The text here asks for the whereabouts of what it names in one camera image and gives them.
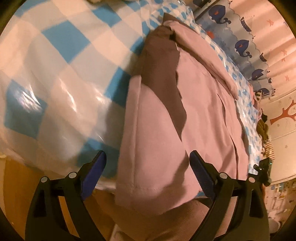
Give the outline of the wardrobe with tree sticker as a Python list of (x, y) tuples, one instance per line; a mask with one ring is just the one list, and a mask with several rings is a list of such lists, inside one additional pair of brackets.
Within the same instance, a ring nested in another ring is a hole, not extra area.
[(274, 184), (295, 178), (295, 89), (292, 92), (262, 101), (267, 115), (268, 134), (275, 160), (271, 168)]

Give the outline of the pile of clothes at right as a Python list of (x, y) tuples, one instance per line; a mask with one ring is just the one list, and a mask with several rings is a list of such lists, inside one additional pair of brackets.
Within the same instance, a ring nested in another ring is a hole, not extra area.
[(267, 125), (267, 116), (263, 113), (263, 109), (261, 108), (261, 100), (263, 97), (263, 91), (259, 90), (254, 92), (254, 107), (258, 110), (258, 121), (256, 126), (256, 131), (258, 135), (261, 137), (262, 142), (262, 150), (261, 154), (265, 158), (269, 158), (271, 162), (275, 160), (274, 148), (271, 143), (271, 139), (269, 137), (268, 131), (269, 127)]

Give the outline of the whale pattern curtain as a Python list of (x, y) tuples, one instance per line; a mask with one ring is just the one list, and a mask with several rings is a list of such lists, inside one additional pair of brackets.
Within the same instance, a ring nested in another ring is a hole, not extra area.
[(235, 63), (255, 91), (295, 90), (295, 36), (269, 1), (209, 1), (195, 22)]

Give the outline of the pink and brown jacket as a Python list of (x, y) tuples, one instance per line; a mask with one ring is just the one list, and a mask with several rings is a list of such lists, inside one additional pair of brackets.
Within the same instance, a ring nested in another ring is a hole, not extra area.
[(160, 215), (197, 196), (197, 151), (217, 171), (247, 178), (238, 89), (209, 43), (177, 18), (147, 36), (129, 82), (115, 202)]

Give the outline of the blue white checkered bed cover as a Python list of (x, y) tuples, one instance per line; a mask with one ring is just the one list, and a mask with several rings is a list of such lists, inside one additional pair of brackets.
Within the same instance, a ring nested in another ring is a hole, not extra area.
[(97, 188), (115, 190), (125, 102), (146, 36), (168, 13), (213, 48), (238, 88), (249, 173), (259, 163), (257, 110), (247, 80), (184, 1), (10, 1), (1, 20), (1, 152), (64, 176), (99, 150)]

